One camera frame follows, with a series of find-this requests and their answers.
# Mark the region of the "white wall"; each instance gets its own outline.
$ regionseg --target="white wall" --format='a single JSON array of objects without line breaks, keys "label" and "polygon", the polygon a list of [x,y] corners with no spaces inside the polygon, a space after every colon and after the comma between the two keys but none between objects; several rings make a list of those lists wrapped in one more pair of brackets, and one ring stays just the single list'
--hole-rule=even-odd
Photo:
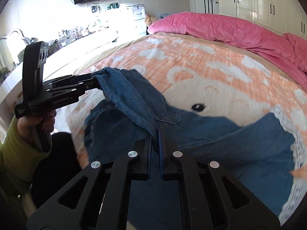
[{"label": "white wall", "polygon": [[[143,2],[146,13],[155,17],[190,11],[189,0],[106,0],[101,4],[102,9],[113,2]],[[20,28],[29,38],[56,39],[62,29],[87,26],[93,21],[91,6],[91,3],[74,5],[71,0],[10,0],[0,15],[0,36]]]}]

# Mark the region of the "black pants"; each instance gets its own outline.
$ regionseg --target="black pants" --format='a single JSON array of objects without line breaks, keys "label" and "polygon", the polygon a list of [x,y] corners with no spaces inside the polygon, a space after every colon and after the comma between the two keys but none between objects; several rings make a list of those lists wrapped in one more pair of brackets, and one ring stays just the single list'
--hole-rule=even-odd
[{"label": "black pants", "polygon": [[52,135],[50,156],[41,161],[32,179],[31,194],[37,208],[81,171],[69,133]]}]

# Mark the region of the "human arm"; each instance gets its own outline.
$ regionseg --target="human arm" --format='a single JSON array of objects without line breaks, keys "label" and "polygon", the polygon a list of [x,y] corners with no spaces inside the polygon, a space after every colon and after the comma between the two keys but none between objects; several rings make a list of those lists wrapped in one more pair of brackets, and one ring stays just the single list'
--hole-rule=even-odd
[{"label": "human arm", "polygon": [[13,118],[5,142],[0,145],[0,187],[7,195],[20,195],[29,191],[36,167],[50,154],[33,148],[30,127],[43,120],[43,129],[47,133],[52,132],[55,114],[51,112],[43,119],[36,116],[19,120]]}]

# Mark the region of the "bear eye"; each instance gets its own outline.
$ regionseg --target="bear eye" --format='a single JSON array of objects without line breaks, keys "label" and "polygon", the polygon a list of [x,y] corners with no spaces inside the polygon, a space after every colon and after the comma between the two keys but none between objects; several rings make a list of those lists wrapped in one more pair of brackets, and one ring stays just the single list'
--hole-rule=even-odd
[{"label": "bear eye", "polygon": [[195,104],[192,106],[192,110],[193,111],[196,111],[196,112],[202,112],[204,109],[205,109],[205,105],[202,103],[202,104]]}]

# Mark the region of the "white wardrobe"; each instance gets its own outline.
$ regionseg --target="white wardrobe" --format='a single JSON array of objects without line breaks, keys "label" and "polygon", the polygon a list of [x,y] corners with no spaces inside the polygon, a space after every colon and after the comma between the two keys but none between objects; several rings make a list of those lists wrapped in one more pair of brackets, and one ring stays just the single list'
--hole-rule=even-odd
[{"label": "white wardrobe", "polygon": [[307,15],[298,0],[219,0],[219,14],[259,24],[307,40]]}]

